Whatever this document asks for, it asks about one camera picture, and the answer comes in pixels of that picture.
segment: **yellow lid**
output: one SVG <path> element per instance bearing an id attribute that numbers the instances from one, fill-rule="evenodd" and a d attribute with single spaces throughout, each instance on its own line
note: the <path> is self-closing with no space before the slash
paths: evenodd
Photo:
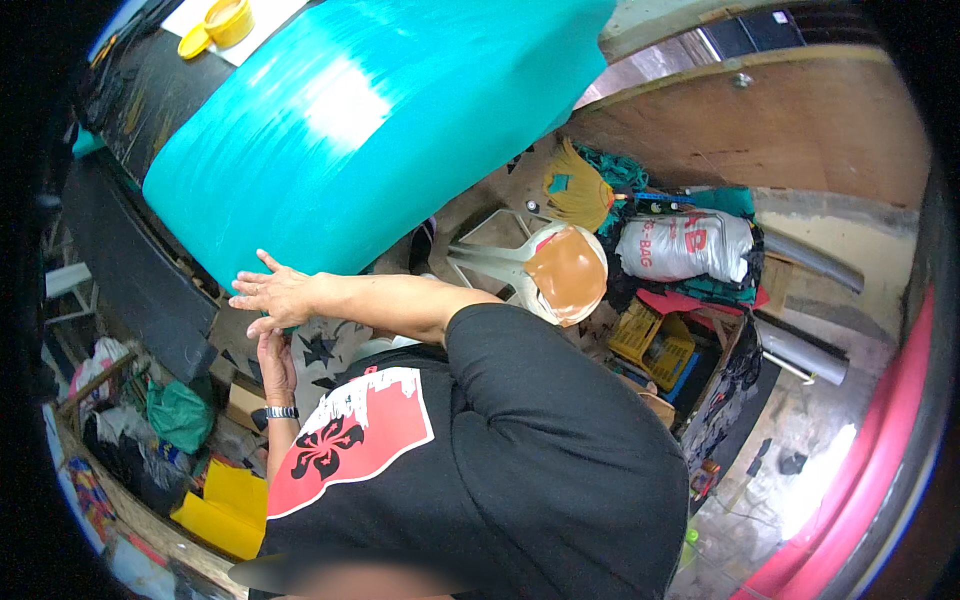
<path id="1" fill-rule="evenodd" d="M 210 45 L 210 36 L 207 34 L 204 24 L 201 23 L 191 29 L 177 46 L 177 54 L 184 60 L 192 59 L 200 54 Z"/>

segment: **black t-shirt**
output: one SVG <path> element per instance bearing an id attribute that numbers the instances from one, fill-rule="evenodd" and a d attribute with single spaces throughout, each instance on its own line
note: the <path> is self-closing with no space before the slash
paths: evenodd
<path id="1" fill-rule="evenodd" d="M 513 306 L 464 308 L 446 346 L 344 373 L 274 480 L 260 556 L 423 550 L 502 574 L 458 597 L 662 597 L 687 473 L 653 411 Z"/>

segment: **yellow foam sheet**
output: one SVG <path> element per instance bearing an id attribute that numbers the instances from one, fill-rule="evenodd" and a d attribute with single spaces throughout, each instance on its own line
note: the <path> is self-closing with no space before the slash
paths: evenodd
<path id="1" fill-rule="evenodd" d="M 211 460 L 204 497 L 188 493 L 170 518 L 221 550 L 256 557 L 267 526 L 267 482 L 245 468 Z"/>

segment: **hand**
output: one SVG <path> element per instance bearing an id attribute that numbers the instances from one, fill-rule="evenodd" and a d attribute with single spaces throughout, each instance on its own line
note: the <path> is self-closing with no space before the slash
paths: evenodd
<path id="1" fill-rule="evenodd" d="M 293 406 L 297 372 L 294 371 L 290 344 L 283 339 L 280 329 L 260 334 L 260 342 L 256 345 L 256 358 L 260 361 L 267 405 Z"/>
<path id="2" fill-rule="evenodd" d="M 252 339 L 271 329 L 306 323 L 312 316 L 309 283 L 313 277 L 284 267 L 266 251 L 258 250 L 256 255 L 271 274 L 241 271 L 232 285 L 246 296 L 234 296 L 228 301 L 233 308 L 263 310 L 270 315 L 254 321 L 247 328 L 247 337 Z"/>

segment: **green plastic bag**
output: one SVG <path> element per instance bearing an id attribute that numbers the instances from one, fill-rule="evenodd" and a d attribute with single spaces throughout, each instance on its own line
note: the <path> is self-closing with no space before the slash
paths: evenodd
<path id="1" fill-rule="evenodd" d="M 160 438 L 183 452 L 193 454 L 200 449 L 214 419 L 213 409 L 179 381 L 165 388 L 150 382 L 147 420 Z"/>

